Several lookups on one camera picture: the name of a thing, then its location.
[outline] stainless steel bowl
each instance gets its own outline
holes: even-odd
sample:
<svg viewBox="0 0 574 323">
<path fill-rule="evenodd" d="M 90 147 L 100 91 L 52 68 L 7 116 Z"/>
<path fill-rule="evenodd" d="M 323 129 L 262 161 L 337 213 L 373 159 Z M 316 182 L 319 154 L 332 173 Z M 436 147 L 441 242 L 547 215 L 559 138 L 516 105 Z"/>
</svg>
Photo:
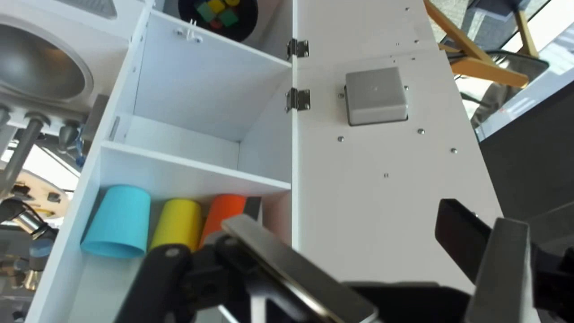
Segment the stainless steel bowl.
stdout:
<svg viewBox="0 0 574 323">
<path fill-rule="evenodd" d="M 70 100 L 90 84 L 72 50 L 29 30 L 0 23 L 0 84 L 29 98 Z"/>
</svg>

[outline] hinge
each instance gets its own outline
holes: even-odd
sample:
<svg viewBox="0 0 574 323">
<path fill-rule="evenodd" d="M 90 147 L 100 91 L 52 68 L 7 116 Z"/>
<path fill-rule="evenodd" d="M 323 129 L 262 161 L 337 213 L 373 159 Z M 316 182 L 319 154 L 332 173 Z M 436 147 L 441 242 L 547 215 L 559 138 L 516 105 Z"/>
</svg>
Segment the hinge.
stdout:
<svg viewBox="0 0 574 323">
<path fill-rule="evenodd" d="M 310 109 L 310 89 L 290 87 L 287 93 L 287 111 L 290 109 Z"/>
<path fill-rule="evenodd" d="M 299 41 L 299 39 L 290 39 L 287 42 L 287 57 L 290 59 L 292 55 L 296 57 L 307 57 L 308 55 L 308 41 Z"/>
</svg>

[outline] white panel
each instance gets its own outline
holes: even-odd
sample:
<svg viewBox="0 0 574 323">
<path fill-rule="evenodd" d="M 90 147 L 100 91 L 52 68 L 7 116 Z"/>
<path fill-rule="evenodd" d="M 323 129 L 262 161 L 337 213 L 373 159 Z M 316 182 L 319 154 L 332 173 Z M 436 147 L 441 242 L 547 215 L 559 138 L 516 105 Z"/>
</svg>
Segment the white panel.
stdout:
<svg viewBox="0 0 574 323">
<path fill-rule="evenodd" d="M 125 143 L 147 150 L 237 168 L 238 143 L 142 116 L 131 118 Z"/>
<path fill-rule="evenodd" d="M 138 77 L 142 69 L 140 66 L 142 66 L 142 51 L 143 51 L 143 41 L 145 41 L 145 23 L 147 23 L 147 12 L 140 17 L 138 28 L 134 32 L 134 37 L 138 41 L 133 41 L 129 44 L 129 51 L 122 60 L 122 68 L 115 80 L 113 91 L 109 93 L 106 111 L 102 114 L 102 120 L 98 123 L 93 141 L 115 139 L 115 138 L 120 139 L 125 136 L 131 112 L 136 103 L 134 100 L 138 93 Z"/>
<path fill-rule="evenodd" d="M 384 66 L 400 68 L 409 120 L 350 127 L 344 75 Z M 438 202 L 457 197 L 488 224 L 500 208 L 445 55 L 308 66 L 299 86 L 312 102 L 298 112 L 294 245 L 341 279 L 436 279 L 470 290 L 434 240 Z"/>
<path fill-rule="evenodd" d="M 152 12 L 134 112 L 240 141 L 289 73 L 285 60 Z"/>
<path fill-rule="evenodd" d="M 131 263 L 138 260 L 120 260 L 84 254 L 84 269 L 77 281 L 77 290 L 70 297 L 72 308 L 68 323 L 104 323 L 113 321 L 131 286 Z"/>
<path fill-rule="evenodd" d="M 290 181 L 292 121 L 285 94 L 290 77 L 280 86 L 265 111 L 240 141 L 238 168 L 280 181 Z"/>
<path fill-rule="evenodd" d="M 258 48 L 271 55 L 287 57 L 287 42 L 292 37 L 292 0 L 281 0 Z"/>
<path fill-rule="evenodd" d="M 154 199 L 194 197 L 204 200 L 217 193 L 274 195 L 290 184 L 246 172 L 237 172 L 161 152 L 149 152 L 120 143 L 102 143 L 100 184 L 136 184 Z"/>
<path fill-rule="evenodd" d="M 27 323 L 64 321 L 84 267 L 79 242 L 100 186 L 98 152 L 91 148 L 64 224 L 39 279 Z"/>
<path fill-rule="evenodd" d="M 421 0 L 296 0 L 294 14 L 308 64 L 436 46 Z"/>
</svg>

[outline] cup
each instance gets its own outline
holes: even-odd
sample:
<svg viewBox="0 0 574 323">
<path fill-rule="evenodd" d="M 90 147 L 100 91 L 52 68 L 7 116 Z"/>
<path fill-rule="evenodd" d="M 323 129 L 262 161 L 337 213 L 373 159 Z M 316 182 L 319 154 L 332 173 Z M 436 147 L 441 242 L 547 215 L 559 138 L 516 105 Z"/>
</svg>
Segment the cup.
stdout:
<svg viewBox="0 0 574 323">
<path fill-rule="evenodd" d="M 192 199 L 170 199 L 163 204 L 149 249 L 163 243 L 185 243 L 190 251 L 197 251 L 201 229 L 201 204 Z"/>
<path fill-rule="evenodd" d="M 116 184 L 106 190 L 81 243 L 84 252 L 136 258 L 147 249 L 151 195 L 143 188 Z"/>
<path fill-rule="evenodd" d="M 203 225 L 201 245 L 206 243 L 213 233 L 220 231 L 222 220 L 229 217 L 237 217 L 244 213 L 244 209 L 246 209 L 244 195 L 233 195 L 233 193 L 217 195 L 211 200 L 210 213 Z"/>
</svg>

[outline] cabinet door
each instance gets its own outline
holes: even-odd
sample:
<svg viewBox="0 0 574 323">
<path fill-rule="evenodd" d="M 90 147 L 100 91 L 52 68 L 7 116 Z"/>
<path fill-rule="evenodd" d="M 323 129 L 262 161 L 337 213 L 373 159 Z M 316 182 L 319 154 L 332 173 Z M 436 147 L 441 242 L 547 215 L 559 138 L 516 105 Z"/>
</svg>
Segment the cabinet door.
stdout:
<svg viewBox="0 0 574 323">
<path fill-rule="evenodd" d="M 418 0 L 296 1 L 294 245 L 341 279 L 432 279 L 470 290 L 434 240 L 438 202 L 500 215 L 473 130 Z M 409 118 L 350 125 L 346 73 L 398 68 Z"/>
</svg>

